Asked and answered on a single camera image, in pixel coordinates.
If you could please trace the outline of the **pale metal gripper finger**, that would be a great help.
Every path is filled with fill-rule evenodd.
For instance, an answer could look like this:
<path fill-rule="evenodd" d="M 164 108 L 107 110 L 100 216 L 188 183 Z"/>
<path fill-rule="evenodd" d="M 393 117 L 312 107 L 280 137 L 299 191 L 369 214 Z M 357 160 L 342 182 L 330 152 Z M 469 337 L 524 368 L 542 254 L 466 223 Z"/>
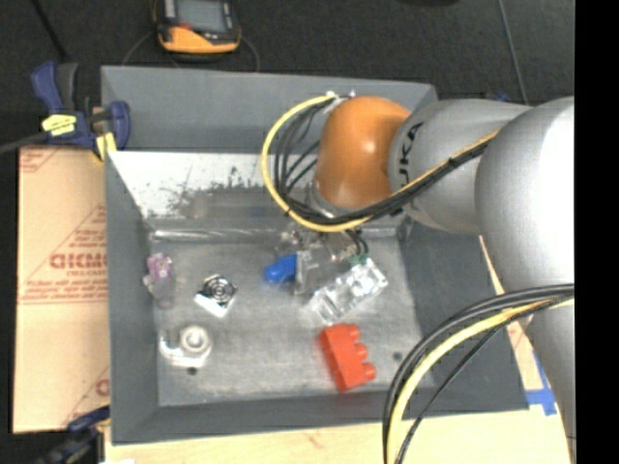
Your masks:
<path fill-rule="evenodd" d="M 325 284 L 324 260 L 310 251 L 296 253 L 294 293 L 311 293 Z"/>
<path fill-rule="evenodd" d="M 304 238 L 298 232 L 282 232 L 276 244 L 277 255 L 295 254 L 304 248 Z"/>

